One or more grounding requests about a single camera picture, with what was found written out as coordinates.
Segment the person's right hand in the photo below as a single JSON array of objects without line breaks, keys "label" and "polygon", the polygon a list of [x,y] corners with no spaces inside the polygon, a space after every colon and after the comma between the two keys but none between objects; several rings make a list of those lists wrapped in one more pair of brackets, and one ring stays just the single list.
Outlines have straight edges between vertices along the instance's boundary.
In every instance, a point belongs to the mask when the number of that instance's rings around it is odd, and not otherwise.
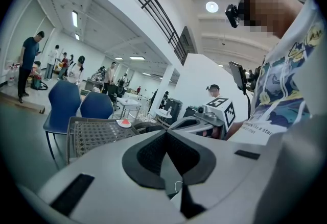
[{"label": "person's right hand", "polygon": [[202,136],[207,137],[207,138],[220,139],[221,138],[221,129],[217,128],[217,127],[213,127],[206,131],[203,131]]}]

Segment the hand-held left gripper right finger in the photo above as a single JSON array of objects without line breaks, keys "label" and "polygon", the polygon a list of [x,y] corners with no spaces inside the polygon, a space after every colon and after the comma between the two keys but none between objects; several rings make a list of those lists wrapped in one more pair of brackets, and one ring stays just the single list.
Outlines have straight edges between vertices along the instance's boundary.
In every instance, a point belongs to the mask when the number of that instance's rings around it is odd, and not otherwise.
[{"label": "hand-held left gripper right finger", "polygon": [[212,151],[216,165],[205,182],[188,186],[193,202],[204,211],[186,218],[174,204],[176,216],[166,222],[254,223],[259,200],[276,163],[277,136],[266,145],[256,145],[167,132]]}]

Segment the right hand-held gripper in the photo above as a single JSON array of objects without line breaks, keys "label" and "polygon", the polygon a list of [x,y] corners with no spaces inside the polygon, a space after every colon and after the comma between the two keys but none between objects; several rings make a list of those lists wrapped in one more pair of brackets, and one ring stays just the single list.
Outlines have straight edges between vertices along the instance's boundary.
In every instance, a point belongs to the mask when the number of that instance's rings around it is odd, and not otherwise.
[{"label": "right hand-held gripper", "polygon": [[[207,104],[199,106],[195,117],[183,117],[176,121],[177,124],[200,124],[201,120],[219,129],[219,139],[226,140],[226,134],[233,124],[236,114],[231,99],[218,97]],[[181,127],[180,125],[169,127],[169,130],[176,130],[191,134],[204,131],[202,125]]]}]

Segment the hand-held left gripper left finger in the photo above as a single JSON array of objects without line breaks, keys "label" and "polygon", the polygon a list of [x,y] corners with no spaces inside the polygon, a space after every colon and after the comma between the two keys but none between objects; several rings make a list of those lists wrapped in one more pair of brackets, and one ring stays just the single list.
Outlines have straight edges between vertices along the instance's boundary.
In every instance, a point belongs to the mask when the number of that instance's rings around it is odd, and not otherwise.
[{"label": "hand-held left gripper left finger", "polygon": [[[37,194],[23,185],[19,191],[47,223],[180,223],[181,213],[164,190],[139,186],[122,167],[125,151],[153,135],[145,133],[94,148],[52,176]],[[65,216],[50,204],[81,173],[94,180]]]}]

